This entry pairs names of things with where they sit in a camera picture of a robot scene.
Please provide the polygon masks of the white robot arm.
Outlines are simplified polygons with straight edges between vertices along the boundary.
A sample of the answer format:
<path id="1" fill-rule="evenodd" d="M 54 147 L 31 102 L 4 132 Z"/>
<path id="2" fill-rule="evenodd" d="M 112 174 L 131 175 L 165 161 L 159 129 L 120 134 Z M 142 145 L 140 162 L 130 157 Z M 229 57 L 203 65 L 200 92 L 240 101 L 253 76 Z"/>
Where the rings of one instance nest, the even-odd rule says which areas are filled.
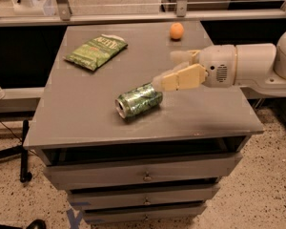
<path id="1" fill-rule="evenodd" d="M 262 95 L 286 97 L 286 32 L 275 45 L 212 45 L 203 50 L 174 51 L 171 59 L 175 67 L 152 81 L 159 92 L 201 85 L 238 86 Z"/>

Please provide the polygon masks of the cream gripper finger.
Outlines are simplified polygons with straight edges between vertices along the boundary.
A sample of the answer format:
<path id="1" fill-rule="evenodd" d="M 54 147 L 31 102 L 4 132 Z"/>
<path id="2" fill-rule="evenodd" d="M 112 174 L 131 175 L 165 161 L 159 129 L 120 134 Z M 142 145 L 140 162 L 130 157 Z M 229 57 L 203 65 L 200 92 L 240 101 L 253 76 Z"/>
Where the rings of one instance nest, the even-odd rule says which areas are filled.
<path id="1" fill-rule="evenodd" d="M 181 63 L 172 70 L 156 76 L 152 85 L 157 92 L 188 90 L 199 87 L 206 81 L 206 69 L 200 64 L 189 66 Z"/>
<path id="2" fill-rule="evenodd" d="M 198 61 L 199 53 L 200 50 L 173 51 L 170 53 L 170 58 L 176 65 L 184 62 L 187 62 L 192 65 L 193 63 L 196 63 Z"/>

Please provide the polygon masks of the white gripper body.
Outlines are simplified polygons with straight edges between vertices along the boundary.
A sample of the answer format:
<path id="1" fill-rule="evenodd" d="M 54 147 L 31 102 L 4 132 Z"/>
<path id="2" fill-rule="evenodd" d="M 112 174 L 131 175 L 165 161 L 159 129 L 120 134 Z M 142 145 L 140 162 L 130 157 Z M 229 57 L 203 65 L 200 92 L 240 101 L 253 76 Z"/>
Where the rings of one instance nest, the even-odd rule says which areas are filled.
<path id="1" fill-rule="evenodd" d="M 204 85 L 210 88 L 228 88 L 234 84 L 236 69 L 236 47 L 214 45 L 199 53 L 199 64 L 206 71 Z"/>

